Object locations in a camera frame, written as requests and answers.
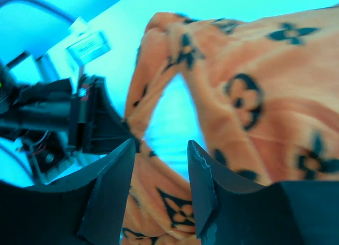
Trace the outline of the orange patterned pillowcase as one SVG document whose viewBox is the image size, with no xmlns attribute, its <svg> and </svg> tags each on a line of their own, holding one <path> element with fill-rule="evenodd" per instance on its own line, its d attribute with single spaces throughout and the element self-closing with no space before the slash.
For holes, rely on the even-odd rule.
<svg viewBox="0 0 339 245">
<path fill-rule="evenodd" d="M 181 74 L 209 153 L 261 185 L 338 181 L 338 7 L 253 22 L 157 13 L 142 38 L 122 124 L 140 142 L 122 244 L 199 244 L 189 183 L 143 141 Z"/>
</svg>

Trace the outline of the white pillow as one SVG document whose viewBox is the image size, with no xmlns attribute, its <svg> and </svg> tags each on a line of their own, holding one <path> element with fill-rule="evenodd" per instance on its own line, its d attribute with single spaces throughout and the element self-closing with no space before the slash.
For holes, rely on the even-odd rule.
<svg viewBox="0 0 339 245">
<path fill-rule="evenodd" d="M 189 180 L 188 141 L 196 141 L 203 149 L 207 147 L 182 75 L 174 76 L 166 86 L 153 111 L 144 140 L 160 160 Z"/>
</svg>

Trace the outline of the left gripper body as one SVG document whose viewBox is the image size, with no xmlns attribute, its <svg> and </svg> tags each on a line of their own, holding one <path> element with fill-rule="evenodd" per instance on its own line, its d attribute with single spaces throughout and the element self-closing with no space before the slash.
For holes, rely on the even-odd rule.
<svg viewBox="0 0 339 245">
<path fill-rule="evenodd" d="M 32 131 L 66 132 L 68 151 L 84 153 L 89 86 L 98 76 L 84 75 L 77 93 L 70 79 L 26 85 L 1 75 L 1 137 L 15 141 Z"/>
</svg>

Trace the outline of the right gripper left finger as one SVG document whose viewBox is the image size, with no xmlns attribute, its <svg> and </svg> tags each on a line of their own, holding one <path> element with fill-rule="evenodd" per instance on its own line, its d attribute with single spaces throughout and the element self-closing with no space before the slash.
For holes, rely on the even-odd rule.
<svg viewBox="0 0 339 245">
<path fill-rule="evenodd" d="M 134 160 L 127 140 L 50 185 L 1 182 L 1 244 L 118 244 Z"/>
</svg>

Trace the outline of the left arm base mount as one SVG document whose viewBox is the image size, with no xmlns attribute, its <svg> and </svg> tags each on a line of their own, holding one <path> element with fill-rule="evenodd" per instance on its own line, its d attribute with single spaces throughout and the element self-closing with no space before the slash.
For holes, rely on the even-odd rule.
<svg viewBox="0 0 339 245">
<path fill-rule="evenodd" d="M 28 130 L 20 139 L 35 184 L 48 184 L 75 164 L 57 132 Z"/>
</svg>

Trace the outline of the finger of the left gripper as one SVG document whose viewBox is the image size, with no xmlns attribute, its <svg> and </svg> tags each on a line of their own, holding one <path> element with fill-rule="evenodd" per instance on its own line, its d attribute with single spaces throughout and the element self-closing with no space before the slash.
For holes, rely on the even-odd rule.
<svg viewBox="0 0 339 245">
<path fill-rule="evenodd" d="M 104 78 L 92 78 L 86 82 L 89 95 L 84 125 L 84 152 L 108 154 L 126 140 L 135 143 L 136 153 L 140 152 L 140 140 L 129 130 L 127 120 L 121 118 L 111 105 Z"/>
</svg>

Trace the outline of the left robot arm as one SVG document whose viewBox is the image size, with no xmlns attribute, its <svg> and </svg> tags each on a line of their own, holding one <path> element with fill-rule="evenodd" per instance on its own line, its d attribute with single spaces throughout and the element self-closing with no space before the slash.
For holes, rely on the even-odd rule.
<svg viewBox="0 0 339 245">
<path fill-rule="evenodd" d="M 18 84 L 1 66 L 1 137 L 15 141 L 31 131 L 65 132 L 67 150 L 110 153 L 132 135 L 109 100 L 103 77 L 82 75 L 76 93 L 69 78 L 35 85 Z"/>
</svg>

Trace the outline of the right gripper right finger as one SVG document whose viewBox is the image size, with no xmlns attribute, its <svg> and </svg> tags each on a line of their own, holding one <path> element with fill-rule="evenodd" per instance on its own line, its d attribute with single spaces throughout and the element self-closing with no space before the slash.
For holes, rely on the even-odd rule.
<svg viewBox="0 0 339 245">
<path fill-rule="evenodd" d="M 202 244 L 338 244 L 338 182 L 265 187 L 231 171 L 192 140 L 188 166 Z"/>
</svg>

